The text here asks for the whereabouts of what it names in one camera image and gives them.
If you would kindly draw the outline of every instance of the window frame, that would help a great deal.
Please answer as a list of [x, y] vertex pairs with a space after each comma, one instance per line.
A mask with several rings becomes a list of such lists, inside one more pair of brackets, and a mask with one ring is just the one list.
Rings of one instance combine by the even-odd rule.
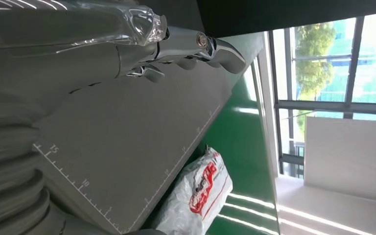
[[[294, 58], [293, 48], [291, 46], [291, 28], [284, 29], [284, 42], [285, 42], [285, 56], [286, 56], [286, 85], [287, 85], [287, 100], [279, 100], [278, 84], [276, 76], [275, 64], [275, 47], [273, 31], [269, 31], [269, 48], [270, 48], [270, 61], [272, 65], [272, 78], [274, 90], [274, 109], [276, 119], [277, 141], [279, 149], [279, 170], [280, 174], [284, 174], [283, 163], [304, 165], [304, 156], [299, 156], [299, 151], [293, 142], [289, 142], [291, 153], [282, 152], [282, 135], [279, 109], [287, 109], [288, 116], [293, 117], [293, 110], [307, 110], [307, 111], [330, 111], [330, 112], [343, 112], [343, 118], [353, 119], [354, 113], [363, 114], [376, 114], [376, 103], [356, 103], [352, 102], [353, 90], [355, 84], [355, 75], [358, 65], [359, 52], [361, 47], [361, 35], [364, 25], [364, 16], [355, 19], [354, 36], [352, 39], [352, 52], [350, 55], [328, 55], [317, 57], [299, 57]], [[293, 100], [292, 98], [292, 63], [297, 60], [313, 60], [313, 59], [330, 59], [330, 58], [351, 58], [348, 82], [346, 87], [346, 95], [344, 102], [329, 102], [329, 101], [303, 101]], [[294, 139], [293, 118], [289, 118], [289, 139]]]

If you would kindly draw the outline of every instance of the gray metal plate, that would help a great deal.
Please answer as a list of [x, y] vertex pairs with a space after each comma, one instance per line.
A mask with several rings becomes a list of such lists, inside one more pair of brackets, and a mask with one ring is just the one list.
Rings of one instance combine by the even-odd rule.
[[88, 87], [36, 124], [51, 193], [113, 233], [140, 227], [231, 94], [223, 69], [158, 67], [158, 84]]

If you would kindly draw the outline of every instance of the screw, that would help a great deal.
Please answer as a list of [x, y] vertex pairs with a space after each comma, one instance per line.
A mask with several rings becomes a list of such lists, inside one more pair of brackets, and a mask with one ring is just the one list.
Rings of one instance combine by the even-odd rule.
[[204, 49], [207, 46], [207, 37], [203, 33], [197, 34], [197, 44], [200, 48]]

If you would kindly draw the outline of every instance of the white plastic bag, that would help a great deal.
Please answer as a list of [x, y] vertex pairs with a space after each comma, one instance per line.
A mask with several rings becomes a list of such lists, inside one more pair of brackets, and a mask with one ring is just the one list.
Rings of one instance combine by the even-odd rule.
[[221, 155], [212, 148], [187, 165], [157, 216], [167, 235], [204, 235], [233, 189]]

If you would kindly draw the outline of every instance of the robotic arm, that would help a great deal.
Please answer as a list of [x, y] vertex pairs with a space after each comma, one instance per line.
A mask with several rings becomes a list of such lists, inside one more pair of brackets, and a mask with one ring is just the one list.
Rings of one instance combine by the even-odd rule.
[[189, 70], [198, 62], [232, 73], [246, 65], [232, 45], [167, 26], [145, 6], [0, 0], [0, 235], [108, 234], [50, 202], [32, 124], [82, 87], [123, 76], [159, 82], [165, 74], [154, 63]]

